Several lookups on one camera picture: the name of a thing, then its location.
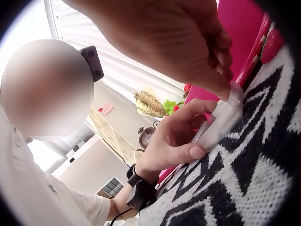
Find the shirt logo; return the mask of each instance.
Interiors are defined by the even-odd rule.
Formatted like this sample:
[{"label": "shirt logo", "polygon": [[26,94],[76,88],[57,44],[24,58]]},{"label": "shirt logo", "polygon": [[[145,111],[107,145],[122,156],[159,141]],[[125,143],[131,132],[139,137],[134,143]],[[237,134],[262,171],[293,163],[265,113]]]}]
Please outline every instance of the shirt logo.
[{"label": "shirt logo", "polygon": [[56,193],[56,194],[57,194],[56,190],[53,188],[53,186],[52,186],[51,183],[49,183],[49,184],[47,184],[47,185],[48,185],[48,187],[51,189],[51,191],[52,191],[53,193]]}]

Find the wrist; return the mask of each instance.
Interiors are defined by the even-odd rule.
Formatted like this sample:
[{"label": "wrist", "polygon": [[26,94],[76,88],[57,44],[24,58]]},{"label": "wrist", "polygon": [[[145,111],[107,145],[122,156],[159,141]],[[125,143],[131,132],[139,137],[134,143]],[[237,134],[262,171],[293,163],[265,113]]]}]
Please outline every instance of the wrist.
[{"label": "wrist", "polygon": [[135,173],[149,184],[154,184],[158,180],[160,172],[149,170],[139,162],[135,165]]}]

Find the pink note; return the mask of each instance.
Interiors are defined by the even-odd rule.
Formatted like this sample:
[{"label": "pink note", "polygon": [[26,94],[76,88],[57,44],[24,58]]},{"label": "pink note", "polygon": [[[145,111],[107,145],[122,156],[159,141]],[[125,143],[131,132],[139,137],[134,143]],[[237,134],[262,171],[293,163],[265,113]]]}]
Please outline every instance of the pink note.
[{"label": "pink note", "polygon": [[106,115],[113,106],[110,103],[107,103],[103,108],[100,108],[98,111],[100,111],[103,115]]}]

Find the patterned blanket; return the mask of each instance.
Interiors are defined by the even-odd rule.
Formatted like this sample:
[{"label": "patterned blanket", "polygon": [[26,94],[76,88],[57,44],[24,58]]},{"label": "patterned blanket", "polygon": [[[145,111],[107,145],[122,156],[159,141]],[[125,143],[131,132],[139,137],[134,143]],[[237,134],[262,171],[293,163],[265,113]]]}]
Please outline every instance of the patterned blanket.
[{"label": "patterned blanket", "polygon": [[266,225],[299,166],[300,74],[283,47],[245,92],[242,121],[205,158],[166,180],[139,225]]}]

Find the black camera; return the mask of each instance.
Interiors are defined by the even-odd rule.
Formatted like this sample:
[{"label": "black camera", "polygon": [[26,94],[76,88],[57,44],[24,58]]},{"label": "black camera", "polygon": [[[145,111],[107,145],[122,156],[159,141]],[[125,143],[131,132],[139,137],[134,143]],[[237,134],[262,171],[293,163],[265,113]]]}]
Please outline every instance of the black camera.
[{"label": "black camera", "polygon": [[79,51],[88,63],[90,70],[92,72],[93,81],[97,82],[104,76],[104,71],[102,70],[99,57],[95,46],[88,46]]}]

